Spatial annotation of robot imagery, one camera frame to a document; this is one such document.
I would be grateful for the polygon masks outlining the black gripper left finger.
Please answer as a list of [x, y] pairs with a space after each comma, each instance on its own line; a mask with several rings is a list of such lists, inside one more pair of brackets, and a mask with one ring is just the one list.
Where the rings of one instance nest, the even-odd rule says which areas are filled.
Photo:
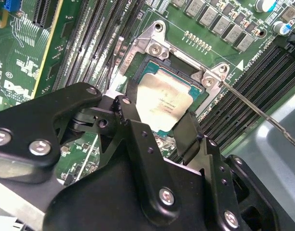
[[181, 202], [149, 125], [126, 96], [110, 99], [78, 83], [0, 112], [0, 206], [46, 227], [46, 212], [64, 189], [54, 169], [63, 144], [95, 132], [100, 169], [127, 156], [145, 217], [158, 227], [180, 215]]

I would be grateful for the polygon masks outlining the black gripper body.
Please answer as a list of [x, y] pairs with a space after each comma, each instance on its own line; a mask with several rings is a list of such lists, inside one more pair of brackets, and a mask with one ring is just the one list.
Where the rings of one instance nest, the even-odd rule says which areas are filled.
[[[203, 177], [165, 160], [181, 199], [180, 215], [164, 231], [217, 231]], [[127, 156], [64, 188], [46, 212], [49, 231], [157, 231], [142, 212]]]

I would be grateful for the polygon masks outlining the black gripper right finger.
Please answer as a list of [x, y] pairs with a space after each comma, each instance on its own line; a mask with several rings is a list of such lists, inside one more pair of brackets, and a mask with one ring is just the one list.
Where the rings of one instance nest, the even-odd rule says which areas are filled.
[[187, 111], [173, 128], [183, 164], [203, 177], [204, 219], [214, 231], [279, 231], [273, 198], [237, 156], [224, 158]]

